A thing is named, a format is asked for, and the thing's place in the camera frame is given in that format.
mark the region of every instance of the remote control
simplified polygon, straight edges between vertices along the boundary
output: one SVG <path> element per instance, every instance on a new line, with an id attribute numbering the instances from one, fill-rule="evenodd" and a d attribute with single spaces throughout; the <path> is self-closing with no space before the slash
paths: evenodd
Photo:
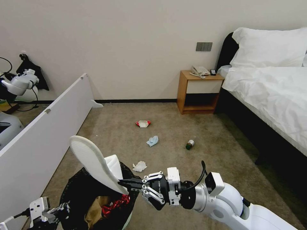
<path id="1" fill-rule="evenodd" d="M 212 75 L 212 76 L 215 76 L 215 75 L 216 75 L 215 69 L 211 69 L 210 72 L 211 72 L 211 75 Z"/>

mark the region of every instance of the white board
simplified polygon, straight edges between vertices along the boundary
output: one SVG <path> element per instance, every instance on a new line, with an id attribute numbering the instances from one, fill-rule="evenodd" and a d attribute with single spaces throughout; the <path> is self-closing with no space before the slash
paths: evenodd
<path id="1" fill-rule="evenodd" d="M 93 106 L 83 74 L 0 151 L 0 222 L 39 198 Z M 25 218 L 16 219 L 21 229 Z"/>

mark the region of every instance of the trash bag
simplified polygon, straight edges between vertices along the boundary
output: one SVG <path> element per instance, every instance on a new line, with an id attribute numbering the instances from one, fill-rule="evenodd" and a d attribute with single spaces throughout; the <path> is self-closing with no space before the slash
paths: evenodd
<path id="1" fill-rule="evenodd" d="M 36 85 L 37 89 L 45 89 L 49 91 L 49 87 L 42 74 L 40 66 L 35 65 L 33 62 L 31 62 L 26 54 L 20 54 L 19 57 L 23 62 L 16 70 L 16 73 L 23 74 L 25 69 L 33 69 L 35 71 L 35 76 L 37 76 L 37 78 L 39 79 L 39 83 Z"/>
<path id="2" fill-rule="evenodd" d="M 135 176 L 122 162 L 120 162 L 120 165 L 123 179 L 140 179 L 140 177 Z M 130 192 L 130 201 L 127 205 L 113 210 L 108 218 L 100 219 L 94 224 L 92 229 L 122 229 L 133 210 L 138 193 L 136 191 Z M 99 196 L 109 196 L 113 200 L 117 200 L 122 197 L 122 194 L 101 184 L 85 168 L 82 168 L 70 178 L 60 199 L 60 204 L 70 202 L 69 218 L 61 222 L 63 229 L 88 230 L 89 227 L 84 218 L 95 199 Z"/>

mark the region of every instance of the wooden nightstand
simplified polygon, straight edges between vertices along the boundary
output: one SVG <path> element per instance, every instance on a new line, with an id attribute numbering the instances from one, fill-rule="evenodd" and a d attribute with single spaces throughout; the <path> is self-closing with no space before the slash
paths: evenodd
<path id="1" fill-rule="evenodd" d="M 189 73 L 180 72 L 177 105 L 181 114 L 214 113 L 224 78 L 217 74 L 201 79 Z"/>

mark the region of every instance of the wall switch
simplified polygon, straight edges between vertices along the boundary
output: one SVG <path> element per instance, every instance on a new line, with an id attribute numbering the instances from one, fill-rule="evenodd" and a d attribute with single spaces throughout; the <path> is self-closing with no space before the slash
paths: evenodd
<path id="1" fill-rule="evenodd" d="M 211 51 L 212 42 L 198 42 L 196 44 L 196 51 Z"/>

